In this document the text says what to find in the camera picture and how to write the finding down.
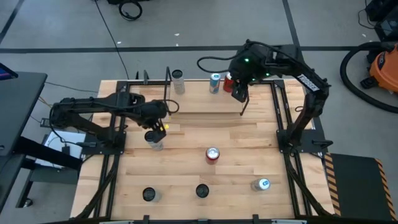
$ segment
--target silver can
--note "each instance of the silver can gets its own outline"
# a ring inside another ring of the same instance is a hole
[[[257,179],[251,182],[251,188],[254,191],[268,190],[270,186],[271,182],[266,178]]]
[[[172,81],[174,85],[174,91],[176,94],[181,95],[185,93],[184,77],[182,77],[181,70],[174,70],[172,72]]]
[[[148,144],[151,146],[151,148],[153,148],[153,150],[155,151],[161,151],[163,150],[163,142],[159,141],[159,142],[154,142],[154,132],[153,131],[148,131],[145,133],[145,141],[148,142]]]
[[[158,190],[155,190],[152,187],[147,187],[142,192],[142,198],[146,202],[158,202],[161,200],[162,195]]]
[[[218,90],[220,89],[220,80],[220,74],[215,73],[210,76],[210,93],[218,93]]]

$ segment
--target vacuum hose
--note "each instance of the vacuum hose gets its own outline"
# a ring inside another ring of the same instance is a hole
[[[340,65],[340,77],[343,81],[344,85],[348,88],[349,91],[353,92],[356,96],[361,98],[362,100],[370,103],[371,105],[380,108],[382,110],[391,112],[391,113],[398,113],[398,107],[391,106],[385,104],[375,98],[370,97],[369,95],[363,93],[360,89],[351,83],[351,81],[347,77],[347,64],[351,60],[351,58],[356,55],[359,51],[362,50],[384,50],[386,47],[383,45],[382,42],[368,42],[365,44],[361,44],[356,47],[354,50],[348,52],[348,54],[344,57],[343,61]]]

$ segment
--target white can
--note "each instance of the white can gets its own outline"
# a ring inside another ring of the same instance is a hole
[[[163,150],[163,142],[154,142],[154,132],[153,131],[148,131],[145,133],[145,141],[148,142],[148,144],[153,148],[155,151],[161,151]]]
[[[174,70],[172,72],[172,81],[174,85],[174,91],[176,94],[181,95],[185,93],[184,77],[182,77],[181,70]]]
[[[153,189],[152,187],[147,187],[142,192],[142,198],[146,202],[158,202],[162,198],[162,194],[158,190]]]
[[[251,188],[254,191],[268,190],[270,186],[271,182],[266,178],[257,179],[251,182]]]

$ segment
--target black desk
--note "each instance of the black desk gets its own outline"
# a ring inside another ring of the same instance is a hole
[[[18,72],[18,75],[15,79],[0,81],[0,211],[21,167],[35,168],[34,161],[26,159],[26,155],[75,170],[80,170],[81,165],[79,159],[21,137],[47,75],[30,72]]]

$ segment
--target blue soda can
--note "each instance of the blue soda can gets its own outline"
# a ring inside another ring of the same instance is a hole
[[[218,93],[220,89],[220,74],[212,74],[210,76],[210,93]]]

